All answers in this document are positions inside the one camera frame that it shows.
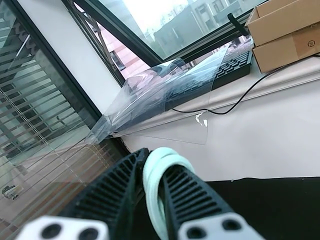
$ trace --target screw hole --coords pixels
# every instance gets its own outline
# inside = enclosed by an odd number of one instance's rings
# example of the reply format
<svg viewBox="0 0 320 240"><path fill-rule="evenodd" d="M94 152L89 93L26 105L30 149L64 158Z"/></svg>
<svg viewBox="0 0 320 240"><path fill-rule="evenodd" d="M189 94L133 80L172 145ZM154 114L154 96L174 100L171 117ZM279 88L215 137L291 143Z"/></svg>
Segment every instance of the screw hole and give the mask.
<svg viewBox="0 0 320 240"><path fill-rule="evenodd" d="M98 237L98 231L94 228L87 228L79 235L79 240L95 240Z"/></svg>
<svg viewBox="0 0 320 240"><path fill-rule="evenodd" d="M61 226L59 224L51 224L47 226L45 229L43 229L41 235L44 239L52 239L58 236L60 231L61 231Z"/></svg>
<svg viewBox="0 0 320 240"><path fill-rule="evenodd" d="M224 220L223 223L222 223L222 226L227 231L229 231L229 230L233 231L233 230L241 229L240 223L237 222L236 220L233 220L233 219Z"/></svg>
<svg viewBox="0 0 320 240"><path fill-rule="evenodd" d="M186 234L189 239L203 239L205 236L207 236L205 230L196 226L189 228Z"/></svg>

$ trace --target black table surface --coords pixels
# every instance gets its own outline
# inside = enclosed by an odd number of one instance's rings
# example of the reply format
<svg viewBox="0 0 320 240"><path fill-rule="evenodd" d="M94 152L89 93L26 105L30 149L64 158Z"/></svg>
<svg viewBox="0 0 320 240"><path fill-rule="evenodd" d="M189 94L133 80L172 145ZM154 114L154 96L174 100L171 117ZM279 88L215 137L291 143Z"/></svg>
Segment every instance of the black table surface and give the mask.
<svg viewBox="0 0 320 240"><path fill-rule="evenodd" d="M267 240L318 239L320 177L244 178L207 182ZM132 239L159 239L143 198L135 209Z"/></svg>

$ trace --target black cable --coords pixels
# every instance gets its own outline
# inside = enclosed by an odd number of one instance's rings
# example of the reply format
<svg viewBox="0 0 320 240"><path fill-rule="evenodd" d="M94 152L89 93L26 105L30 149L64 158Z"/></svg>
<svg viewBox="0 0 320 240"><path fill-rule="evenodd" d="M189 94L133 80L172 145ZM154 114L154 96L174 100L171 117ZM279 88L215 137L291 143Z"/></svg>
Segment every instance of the black cable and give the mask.
<svg viewBox="0 0 320 240"><path fill-rule="evenodd" d="M288 65L285 65L285 66L282 66L282 67L279 67L269 73L267 73L266 75L264 75L262 78L260 78L258 81L256 81L251 87L249 87L249 89L242 95L242 97L240 97L240 99L227 111L225 112L215 112L215 111L212 111L210 109L207 109L207 108L202 108L202 109L198 109L198 110L193 110L193 111L180 111L180 110L177 110L177 109L174 109L172 108L173 111L176 111L178 113L182 113L182 114L193 114L193 113L197 113L197 112L202 112L202 111L208 111L212 114L216 114L216 115L225 115L225 114L228 114L230 113L241 101L242 99L244 99L244 97L258 84L260 83L263 79L269 77L270 75L280 71L280 70L283 70L289 66L291 66L292 64L295 64L297 62L293 62L293 63L290 63Z"/></svg>

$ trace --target white tape roll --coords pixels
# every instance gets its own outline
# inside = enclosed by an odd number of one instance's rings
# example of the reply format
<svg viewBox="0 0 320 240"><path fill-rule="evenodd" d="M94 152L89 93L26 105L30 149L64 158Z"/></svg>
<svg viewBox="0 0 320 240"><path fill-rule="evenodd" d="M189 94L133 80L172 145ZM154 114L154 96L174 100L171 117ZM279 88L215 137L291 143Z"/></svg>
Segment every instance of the white tape roll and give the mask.
<svg viewBox="0 0 320 240"><path fill-rule="evenodd" d="M183 166L194 173L191 163L168 147L160 147L154 150L147 158L142 173L146 207L153 228L161 240L168 240L169 238L164 206L158 197L158 189L163 174L173 165Z"/></svg>

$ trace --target sky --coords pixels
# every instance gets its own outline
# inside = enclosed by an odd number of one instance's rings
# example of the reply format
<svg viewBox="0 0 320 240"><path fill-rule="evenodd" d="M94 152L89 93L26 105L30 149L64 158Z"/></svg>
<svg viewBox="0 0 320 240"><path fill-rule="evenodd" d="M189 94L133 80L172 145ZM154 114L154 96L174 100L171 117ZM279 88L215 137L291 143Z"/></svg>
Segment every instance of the sky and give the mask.
<svg viewBox="0 0 320 240"><path fill-rule="evenodd" d="M187 5L188 0L124 0L136 23L145 32L160 24L162 15L169 13L175 5Z"/></svg>

